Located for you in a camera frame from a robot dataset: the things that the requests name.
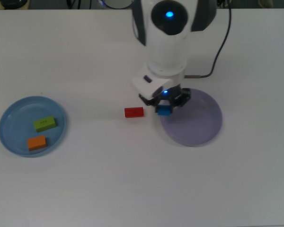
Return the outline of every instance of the red block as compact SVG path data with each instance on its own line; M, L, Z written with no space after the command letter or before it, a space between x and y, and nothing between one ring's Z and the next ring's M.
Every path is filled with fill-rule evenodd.
M134 107L134 108L124 108L125 117L144 117L143 107Z

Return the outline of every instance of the blue plate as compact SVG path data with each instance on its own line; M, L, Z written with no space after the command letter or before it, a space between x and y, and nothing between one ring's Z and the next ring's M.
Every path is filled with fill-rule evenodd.
M35 120L53 115L57 127L36 132ZM18 100L3 114L0 120L0 140L10 152L25 156L37 157L54 149L62 140L66 130L66 116L64 110L53 100L32 96ZM45 135L47 147L29 151L27 139Z

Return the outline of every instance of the blue light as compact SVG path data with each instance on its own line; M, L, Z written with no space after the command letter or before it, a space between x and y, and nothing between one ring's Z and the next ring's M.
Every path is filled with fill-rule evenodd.
M167 17L173 17L173 16L174 16L174 13L171 12L171 11L168 11L165 15L166 15Z

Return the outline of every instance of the block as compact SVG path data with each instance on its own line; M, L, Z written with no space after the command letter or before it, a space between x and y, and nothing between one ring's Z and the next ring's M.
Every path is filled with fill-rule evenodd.
M134 108L124 108L125 117L144 117L144 109L143 107L134 107Z
M37 136L27 140L29 151L38 150L46 147L45 136Z
M158 106L158 115L160 116L170 116L171 115L171 106L170 105L159 105Z
M53 116L48 116L39 120L34 121L34 127L37 132L42 132L51 128L56 127L56 122Z

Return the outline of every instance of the purple plate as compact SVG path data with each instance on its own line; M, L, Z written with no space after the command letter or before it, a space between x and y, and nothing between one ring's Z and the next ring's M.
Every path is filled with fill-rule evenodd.
M222 126L222 112L218 103L207 93L191 90L191 99L171 116L161 116L167 134L185 146L198 146L212 140Z

